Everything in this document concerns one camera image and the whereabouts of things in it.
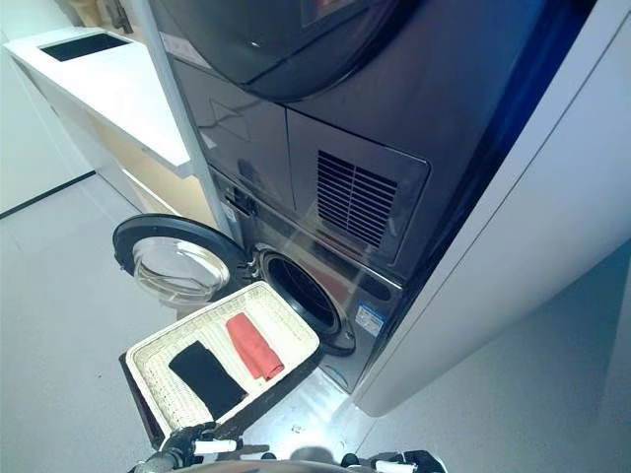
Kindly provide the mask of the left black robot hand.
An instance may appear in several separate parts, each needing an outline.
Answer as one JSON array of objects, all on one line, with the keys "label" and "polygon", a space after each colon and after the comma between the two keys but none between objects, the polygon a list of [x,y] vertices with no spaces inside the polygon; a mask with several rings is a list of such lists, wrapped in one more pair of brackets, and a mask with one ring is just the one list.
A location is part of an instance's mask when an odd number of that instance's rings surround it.
[{"label": "left black robot hand", "polygon": [[242,460],[270,452],[265,443],[245,443],[242,438],[217,439],[213,423],[198,424],[173,431],[146,461],[156,471],[172,471],[204,462]]}]

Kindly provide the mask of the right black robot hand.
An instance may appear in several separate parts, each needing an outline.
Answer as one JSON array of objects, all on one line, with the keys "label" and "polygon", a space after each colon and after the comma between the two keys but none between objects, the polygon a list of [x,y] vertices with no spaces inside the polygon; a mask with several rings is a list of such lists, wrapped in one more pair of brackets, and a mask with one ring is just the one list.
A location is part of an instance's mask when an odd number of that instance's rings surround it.
[{"label": "right black robot hand", "polygon": [[346,453],[340,466],[352,472],[446,473],[448,468],[438,456],[427,450],[384,452],[371,458]]}]

